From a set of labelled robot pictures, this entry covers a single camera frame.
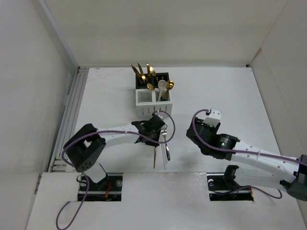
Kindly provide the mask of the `rose gold spoon green handle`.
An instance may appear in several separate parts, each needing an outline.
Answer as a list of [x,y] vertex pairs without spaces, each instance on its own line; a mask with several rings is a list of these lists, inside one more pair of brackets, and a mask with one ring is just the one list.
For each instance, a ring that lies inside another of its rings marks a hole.
[[155,91],[154,86],[152,84],[150,84],[150,83],[147,83],[147,88],[152,90],[152,91]]

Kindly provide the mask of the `white ceramic spoon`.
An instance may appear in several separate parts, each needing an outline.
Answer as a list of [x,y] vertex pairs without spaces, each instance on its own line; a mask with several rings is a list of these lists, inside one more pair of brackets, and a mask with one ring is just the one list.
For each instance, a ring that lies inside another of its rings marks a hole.
[[167,88],[167,82],[165,80],[160,80],[158,82],[158,88],[159,88],[158,101],[161,101],[162,92]]

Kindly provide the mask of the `gold fork green handle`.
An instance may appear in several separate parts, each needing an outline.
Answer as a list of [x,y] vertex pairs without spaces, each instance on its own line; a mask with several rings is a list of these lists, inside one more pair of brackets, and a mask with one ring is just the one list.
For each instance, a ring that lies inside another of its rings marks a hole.
[[149,70],[150,70],[150,74],[152,76],[156,77],[156,72],[155,72],[154,68],[150,66]]

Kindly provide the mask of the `rose gold knife green handle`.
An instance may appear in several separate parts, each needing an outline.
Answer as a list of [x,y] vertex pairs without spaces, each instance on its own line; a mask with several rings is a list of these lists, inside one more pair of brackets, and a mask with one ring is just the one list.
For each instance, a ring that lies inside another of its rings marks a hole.
[[151,74],[151,66],[149,63],[146,63],[146,67],[147,67],[147,76],[148,76],[148,82],[151,82],[151,78],[152,78],[152,74]]

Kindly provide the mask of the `rose gold fork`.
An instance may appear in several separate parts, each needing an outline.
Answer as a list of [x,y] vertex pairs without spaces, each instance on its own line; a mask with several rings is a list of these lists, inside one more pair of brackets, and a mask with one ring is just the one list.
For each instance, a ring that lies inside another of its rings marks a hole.
[[153,153],[153,168],[156,168],[156,160],[157,160],[157,146],[154,148],[154,153]]

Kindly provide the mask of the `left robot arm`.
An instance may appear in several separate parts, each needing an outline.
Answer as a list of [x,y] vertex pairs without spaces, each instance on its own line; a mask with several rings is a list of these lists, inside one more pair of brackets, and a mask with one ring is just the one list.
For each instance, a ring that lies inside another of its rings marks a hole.
[[98,130],[89,123],[84,125],[63,147],[72,167],[89,177],[96,190],[107,186],[107,173],[97,162],[105,148],[122,144],[144,143],[158,146],[160,130],[165,122],[158,115],[149,120],[133,121],[128,125]]

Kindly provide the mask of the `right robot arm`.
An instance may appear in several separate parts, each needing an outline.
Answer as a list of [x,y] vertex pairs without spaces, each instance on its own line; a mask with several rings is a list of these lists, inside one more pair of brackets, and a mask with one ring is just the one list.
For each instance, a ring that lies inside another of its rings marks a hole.
[[291,197],[307,199],[307,157],[286,157],[253,147],[229,134],[218,134],[219,120],[192,118],[186,136],[201,153],[232,162],[222,177],[223,185],[236,190],[248,185],[276,188]]

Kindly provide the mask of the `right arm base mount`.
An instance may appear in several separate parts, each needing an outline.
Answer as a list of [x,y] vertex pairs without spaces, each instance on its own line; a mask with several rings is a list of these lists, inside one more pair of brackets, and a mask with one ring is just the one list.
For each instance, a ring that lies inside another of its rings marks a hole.
[[239,167],[237,165],[228,165],[225,172],[207,173],[207,184],[210,201],[254,201],[250,188],[241,188],[235,182],[235,172]]

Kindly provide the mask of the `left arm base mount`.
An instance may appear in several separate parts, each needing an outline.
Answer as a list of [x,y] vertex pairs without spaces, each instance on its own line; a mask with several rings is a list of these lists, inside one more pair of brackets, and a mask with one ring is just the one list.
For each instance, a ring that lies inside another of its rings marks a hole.
[[78,201],[121,201],[123,174],[107,173],[99,163],[85,163],[79,172]]

